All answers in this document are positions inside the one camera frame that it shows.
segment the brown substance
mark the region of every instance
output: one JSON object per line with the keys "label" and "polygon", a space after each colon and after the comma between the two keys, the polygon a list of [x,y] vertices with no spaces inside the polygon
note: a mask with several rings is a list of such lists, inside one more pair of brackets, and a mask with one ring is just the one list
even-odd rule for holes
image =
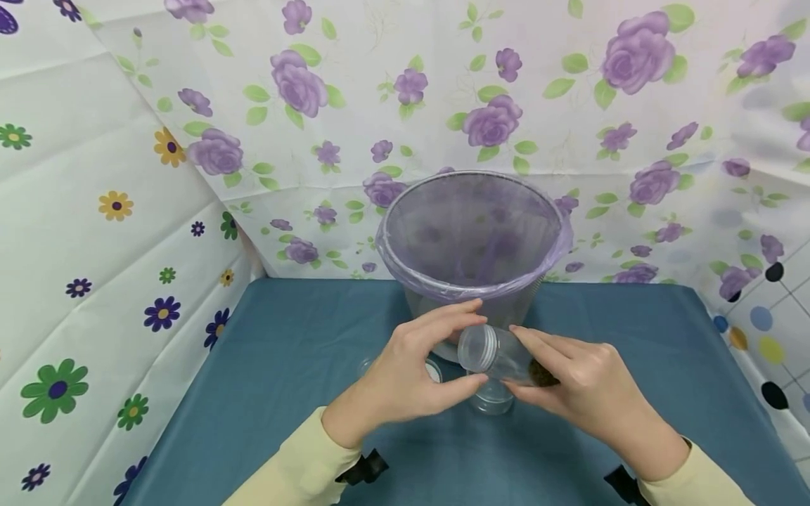
{"label": "brown substance", "polygon": [[560,380],[556,379],[553,374],[551,374],[548,369],[543,367],[535,359],[529,363],[529,377],[531,378],[531,382],[540,387],[546,386],[554,386],[559,385]]}

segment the black dot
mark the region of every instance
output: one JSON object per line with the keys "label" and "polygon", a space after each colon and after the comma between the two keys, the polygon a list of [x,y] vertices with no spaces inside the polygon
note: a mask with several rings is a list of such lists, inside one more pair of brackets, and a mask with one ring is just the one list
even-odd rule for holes
{"label": "black dot", "polygon": [[785,275],[785,266],[781,262],[776,262],[768,270],[765,271],[765,279],[772,283],[776,283]]}
{"label": "black dot", "polygon": [[773,381],[767,381],[762,384],[761,389],[762,397],[765,398],[765,402],[767,402],[770,407],[775,410],[787,409],[787,397],[785,397],[785,393],[779,388],[779,385]]}

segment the flower print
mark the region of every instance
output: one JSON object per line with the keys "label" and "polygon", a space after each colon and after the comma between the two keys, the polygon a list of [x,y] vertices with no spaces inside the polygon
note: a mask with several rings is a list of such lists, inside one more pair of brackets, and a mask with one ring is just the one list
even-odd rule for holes
{"label": "flower print", "polygon": [[31,418],[42,413],[42,423],[53,422],[59,411],[69,415],[76,408],[76,397],[84,395],[90,388],[82,381],[87,368],[75,367],[73,359],[64,359],[58,368],[51,364],[42,366],[36,372],[39,381],[23,387],[19,395],[23,399],[33,399],[23,408],[23,417]]}
{"label": "flower print", "polygon": [[126,472],[124,473],[124,481],[116,485],[115,490],[113,490],[113,496],[116,496],[113,506],[121,506],[121,504],[124,502],[124,498],[126,497],[126,493],[129,492],[130,487],[132,487],[132,482],[138,477],[138,474],[143,470],[143,466],[146,463],[147,458],[141,457],[141,460],[137,464],[127,468]]}
{"label": "flower print", "polygon": [[697,132],[697,122],[692,121],[684,128],[672,134],[672,140],[669,142],[669,144],[667,144],[667,151],[672,151],[673,149],[682,147],[686,141],[692,138],[695,132]]}
{"label": "flower print", "polygon": [[613,276],[614,283],[649,283],[658,275],[658,267],[644,262]]}
{"label": "flower print", "polygon": [[723,162],[723,171],[729,176],[746,177],[751,172],[751,164],[744,158],[732,158]]}
{"label": "flower print", "polygon": [[148,397],[142,397],[140,393],[124,401],[124,407],[118,411],[118,428],[131,431],[132,427],[140,425],[143,416],[149,412]]}
{"label": "flower print", "polygon": [[782,242],[774,236],[763,235],[760,237],[760,246],[762,246],[762,256],[770,264],[775,264],[779,261],[779,257],[785,254]]}
{"label": "flower print", "polygon": [[630,200],[637,204],[659,204],[667,193],[678,187],[680,172],[672,170],[666,160],[655,162],[648,168],[636,172],[630,183]]}
{"label": "flower print", "polygon": [[514,83],[518,78],[518,70],[523,66],[520,55],[514,49],[504,48],[495,54],[495,65],[500,75],[507,83]]}
{"label": "flower print", "polygon": [[194,237],[200,237],[202,234],[205,233],[205,223],[201,221],[195,221],[191,224],[191,235]]}
{"label": "flower print", "polygon": [[242,168],[241,142],[218,128],[209,128],[202,132],[200,140],[192,142],[187,148],[191,163],[199,165],[209,176],[233,174]]}
{"label": "flower print", "polygon": [[270,221],[270,226],[273,228],[278,228],[279,230],[283,230],[285,232],[289,232],[292,230],[292,225],[286,219],[272,219]]}
{"label": "flower print", "polygon": [[118,193],[115,191],[101,195],[99,202],[101,202],[99,212],[105,215],[107,221],[113,221],[113,219],[124,221],[124,218],[132,215],[132,206],[135,205],[134,202],[128,198],[126,193]]}
{"label": "flower print", "polygon": [[737,69],[741,78],[748,76],[762,77],[776,70],[776,65],[793,58],[796,44],[787,36],[774,35],[767,40],[760,40],[740,56],[743,63]]}
{"label": "flower print", "polygon": [[639,258],[647,258],[647,257],[649,257],[650,253],[652,253],[652,251],[653,251],[653,249],[650,246],[643,246],[641,244],[638,245],[638,246],[633,246],[632,248],[630,248],[630,252],[633,255],[635,255],[635,256],[637,256]]}
{"label": "flower print", "polygon": [[220,274],[220,284],[223,287],[230,287],[231,283],[233,283],[233,271],[225,269],[222,274]]}
{"label": "flower print", "polygon": [[397,76],[394,89],[399,91],[398,99],[402,105],[418,104],[424,98],[424,89],[428,86],[428,76],[413,69]]}
{"label": "flower print", "polygon": [[163,0],[163,5],[174,19],[183,19],[192,24],[208,22],[208,15],[214,14],[214,6],[209,0]]}
{"label": "flower print", "polygon": [[279,95],[290,107],[307,117],[316,117],[321,107],[329,103],[329,93],[323,79],[307,68],[304,58],[285,49],[270,58],[271,75]]}
{"label": "flower print", "polygon": [[384,172],[375,172],[363,181],[363,188],[372,204],[387,209],[407,187]]}
{"label": "flower print", "polygon": [[518,128],[523,110],[508,95],[499,95],[486,107],[473,109],[464,118],[462,132],[470,146],[499,146]]}
{"label": "flower print", "polygon": [[204,117],[214,116],[211,110],[211,101],[199,91],[191,88],[183,88],[177,92],[177,97],[183,104],[186,104],[192,111]]}
{"label": "flower print", "polygon": [[50,464],[39,464],[37,467],[32,467],[28,470],[28,476],[23,478],[23,490],[32,491],[45,482],[45,479],[50,476]]}
{"label": "flower print", "polygon": [[287,5],[281,8],[284,16],[284,31],[288,35],[304,33],[306,25],[312,21],[312,7],[308,6],[304,0],[290,0]]}
{"label": "flower print", "polygon": [[220,230],[224,233],[225,239],[236,240],[239,236],[237,229],[237,221],[233,219],[233,215],[227,211],[222,213],[222,224]]}
{"label": "flower print", "polygon": [[299,237],[293,237],[290,244],[284,248],[287,258],[300,264],[314,262],[318,259],[318,249],[309,242]]}
{"label": "flower print", "polygon": [[321,147],[315,149],[315,154],[318,155],[318,161],[327,167],[334,167],[335,164],[340,163],[339,152],[340,147],[329,141],[323,141]]}
{"label": "flower print", "polygon": [[224,311],[217,311],[214,315],[214,321],[206,325],[205,331],[208,337],[205,338],[205,342],[202,345],[208,348],[209,351],[214,349],[216,341],[222,337],[222,331],[225,330],[225,326],[228,324],[230,314],[230,308],[225,308]]}
{"label": "flower print", "polygon": [[171,329],[174,320],[180,318],[180,303],[174,300],[174,296],[155,299],[155,304],[143,310],[147,319],[143,321],[144,327],[151,327],[152,332],[157,332],[162,328]]}
{"label": "flower print", "polygon": [[[2,19],[2,7],[0,7],[0,19]],[[6,123],[6,126],[0,126],[0,142],[3,147],[13,147],[17,151],[24,147],[30,147],[33,137],[25,133],[22,126],[14,126],[11,123]]]}
{"label": "flower print", "polygon": [[607,84],[635,95],[645,84],[660,80],[675,59],[668,33],[669,17],[662,11],[622,21],[607,43],[602,64]]}
{"label": "flower print", "polygon": [[163,165],[171,164],[172,167],[176,167],[180,162],[185,162],[183,148],[177,144],[177,140],[166,127],[163,127],[163,131],[155,132],[155,139],[157,140],[155,153],[160,155],[160,162]]}
{"label": "flower print", "polygon": [[371,148],[371,157],[374,160],[374,163],[379,164],[382,161],[388,159],[388,155],[390,155],[391,150],[394,149],[394,144],[390,141],[381,140],[379,142],[374,143],[374,146]]}

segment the plastic lid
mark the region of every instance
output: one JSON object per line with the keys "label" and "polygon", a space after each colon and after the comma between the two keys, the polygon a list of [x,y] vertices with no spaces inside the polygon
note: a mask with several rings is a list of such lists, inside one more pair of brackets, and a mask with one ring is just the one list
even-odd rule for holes
{"label": "plastic lid", "polygon": [[470,372],[486,372],[495,361],[498,340],[489,325],[467,327],[458,339],[458,363]]}

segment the yellow flower print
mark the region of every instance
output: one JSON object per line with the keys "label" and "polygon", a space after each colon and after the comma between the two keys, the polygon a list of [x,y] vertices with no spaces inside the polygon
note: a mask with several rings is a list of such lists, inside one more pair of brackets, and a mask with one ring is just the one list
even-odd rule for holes
{"label": "yellow flower print", "polygon": [[171,164],[172,167],[176,167],[180,162],[185,162],[183,148],[177,144],[174,136],[166,127],[163,127],[162,132],[160,130],[155,132],[155,139],[157,139],[155,153],[160,155],[160,162],[163,165]]}
{"label": "yellow flower print", "polygon": [[113,219],[124,221],[125,217],[132,215],[131,208],[135,205],[134,202],[127,198],[126,193],[114,191],[101,195],[99,202],[101,202],[99,212],[106,215],[107,221],[113,221]]}

